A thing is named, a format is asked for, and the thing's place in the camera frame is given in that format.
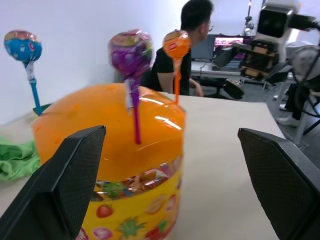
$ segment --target black hair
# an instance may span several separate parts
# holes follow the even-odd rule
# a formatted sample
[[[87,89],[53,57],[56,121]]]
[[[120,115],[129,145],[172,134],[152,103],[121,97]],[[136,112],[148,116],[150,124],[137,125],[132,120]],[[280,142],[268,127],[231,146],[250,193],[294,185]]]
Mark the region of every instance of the black hair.
[[[194,31],[210,21],[214,5],[211,0],[189,0],[182,8],[181,30]]]

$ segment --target green cloth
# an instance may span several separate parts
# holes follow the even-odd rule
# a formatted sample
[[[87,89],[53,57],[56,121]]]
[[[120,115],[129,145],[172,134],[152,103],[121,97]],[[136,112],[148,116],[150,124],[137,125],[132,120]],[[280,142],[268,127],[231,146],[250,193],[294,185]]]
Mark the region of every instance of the green cloth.
[[[0,137],[0,181],[30,176],[39,166],[34,141],[17,145]]]

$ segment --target blue lollipop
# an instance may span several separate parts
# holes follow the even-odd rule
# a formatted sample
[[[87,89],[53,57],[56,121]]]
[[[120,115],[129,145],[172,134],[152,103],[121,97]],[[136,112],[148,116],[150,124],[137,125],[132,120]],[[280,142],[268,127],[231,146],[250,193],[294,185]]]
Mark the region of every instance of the blue lollipop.
[[[42,53],[40,40],[31,32],[14,30],[5,35],[4,47],[10,56],[23,63],[27,79],[32,89],[36,113],[41,115],[42,109],[39,102],[37,81],[34,74],[34,62],[40,58]]]

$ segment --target hand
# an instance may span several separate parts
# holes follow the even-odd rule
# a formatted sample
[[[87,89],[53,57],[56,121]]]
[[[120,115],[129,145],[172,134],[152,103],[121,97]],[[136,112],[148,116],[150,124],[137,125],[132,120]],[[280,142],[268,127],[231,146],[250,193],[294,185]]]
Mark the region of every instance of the hand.
[[[204,96],[204,91],[202,90],[201,85],[197,82],[194,84],[194,93],[197,97]]]

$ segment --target white sneaker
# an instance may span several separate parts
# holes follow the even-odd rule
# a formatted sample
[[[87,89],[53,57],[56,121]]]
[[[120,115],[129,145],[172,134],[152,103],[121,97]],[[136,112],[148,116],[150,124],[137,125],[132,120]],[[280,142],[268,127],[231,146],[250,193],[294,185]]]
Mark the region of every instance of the white sneaker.
[[[279,109],[282,110],[282,111],[287,111],[286,104],[280,104],[279,105]]]
[[[282,118],[278,118],[277,122],[279,124],[285,125],[285,126],[291,126],[291,127],[298,127],[300,120],[297,120],[295,118],[293,118],[292,116],[288,116],[288,117],[282,117]]]
[[[274,95],[274,96],[273,96],[273,99],[274,99],[274,100],[277,100],[278,97],[279,97],[279,95]],[[283,97],[282,101],[288,101],[288,96],[285,95],[285,96]]]

